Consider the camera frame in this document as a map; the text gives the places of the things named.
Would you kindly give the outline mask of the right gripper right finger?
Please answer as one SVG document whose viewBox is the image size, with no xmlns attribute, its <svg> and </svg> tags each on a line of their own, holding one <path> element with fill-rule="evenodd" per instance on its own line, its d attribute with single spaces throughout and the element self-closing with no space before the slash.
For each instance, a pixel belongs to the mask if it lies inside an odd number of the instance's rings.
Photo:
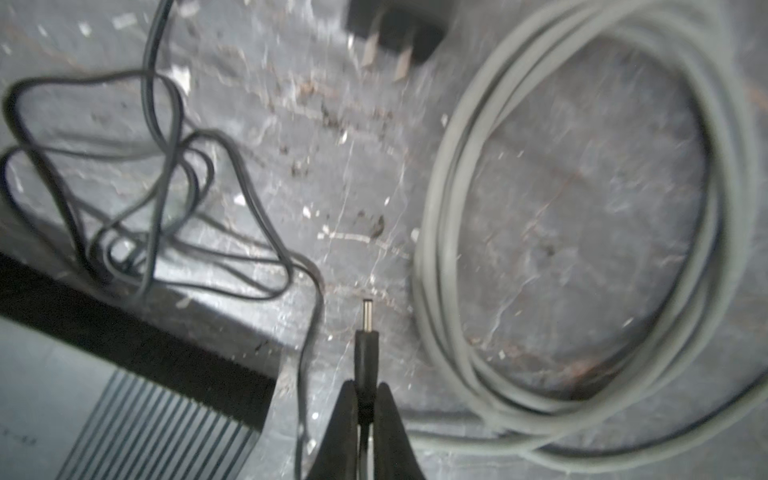
<svg viewBox="0 0 768 480">
<path fill-rule="evenodd" d="M 375 480 L 425 480 L 390 387 L 377 387 L 373 416 Z"/>
</svg>

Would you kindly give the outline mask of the ribbed black network switch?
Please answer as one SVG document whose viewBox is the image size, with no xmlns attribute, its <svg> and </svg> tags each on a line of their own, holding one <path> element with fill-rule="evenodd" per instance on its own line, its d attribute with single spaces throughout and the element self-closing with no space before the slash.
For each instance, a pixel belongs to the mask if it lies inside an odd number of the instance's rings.
<svg viewBox="0 0 768 480">
<path fill-rule="evenodd" d="M 234 479 L 274 389 L 271 376 L 1 260 L 5 479 Z"/>
</svg>

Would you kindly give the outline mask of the black power adapter with cable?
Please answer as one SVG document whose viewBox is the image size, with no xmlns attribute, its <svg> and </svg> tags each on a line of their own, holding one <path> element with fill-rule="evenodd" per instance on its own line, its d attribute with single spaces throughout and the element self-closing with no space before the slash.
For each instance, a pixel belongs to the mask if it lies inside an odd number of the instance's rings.
<svg viewBox="0 0 768 480">
<path fill-rule="evenodd" d="M 304 272 L 315 287 L 315 303 L 300 351 L 296 378 L 298 420 L 294 475 L 298 479 L 306 479 L 311 469 L 303 466 L 303 454 L 308 442 L 306 374 L 317 330 L 324 317 L 324 285 L 315 265 L 308 258 L 289 250 L 276 232 L 252 187 L 243 157 L 234 141 L 215 129 L 184 130 L 185 113 L 180 89 L 172 79 L 156 68 L 157 54 L 172 7 L 169 1 L 159 3 L 148 33 L 142 64 L 137 69 L 85 77 L 31 77 L 10 85 L 2 100 L 2 112 L 15 138 L 15 144 L 2 154 L 1 161 L 8 164 L 13 157 L 24 155 L 37 170 L 70 235 L 74 253 L 67 258 L 67 263 L 73 269 L 83 272 L 99 288 L 106 288 L 115 279 L 133 285 L 132 297 L 141 301 L 157 284 L 155 269 L 160 250 L 167 243 L 176 241 L 178 231 L 196 211 L 215 177 L 214 166 L 208 165 L 205 177 L 199 178 L 187 161 L 187 154 L 193 151 L 196 141 L 200 139 L 214 142 L 226 151 L 246 205 L 272 251 L 269 263 L 281 267 L 288 280 L 293 280 L 298 272 Z M 64 186 L 50 163 L 53 148 L 35 141 L 23 122 L 19 104 L 25 93 L 37 87 L 87 87 L 127 80 L 137 80 L 140 84 L 145 124 L 163 163 L 152 187 L 133 205 L 107 220 L 101 227 L 103 232 L 119 230 L 125 218 L 145 207 L 152 210 L 148 228 L 136 240 L 134 250 L 122 263 L 116 263 L 109 248 L 103 249 L 101 260 L 94 259 L 93 251 L 99 246 L 101 235 L 95 234 L 88 238 L 81 233 Z M 367 468 L 374 471 L 373 416 L 376 391 L 380 383 L 374 382 L 373 375 L 378 363 L 378 340 L 378 333 L 369 327 L 355 334 L 355 376 L 351 380 L 355 382 L 359 408 L 356 479 L 361 478 Z"/>
</svg>

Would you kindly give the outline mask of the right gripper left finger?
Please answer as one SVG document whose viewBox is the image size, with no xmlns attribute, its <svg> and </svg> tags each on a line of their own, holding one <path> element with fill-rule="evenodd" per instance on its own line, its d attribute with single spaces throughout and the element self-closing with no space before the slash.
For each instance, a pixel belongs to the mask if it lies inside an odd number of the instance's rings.
<svg viewBox="0 0 768 480">
<path fill-rule="evenodd" d="M 358 397 L 353 380 L 341 387 L 307 480 L 355 480 L 358 458 Z"/>
</svg>

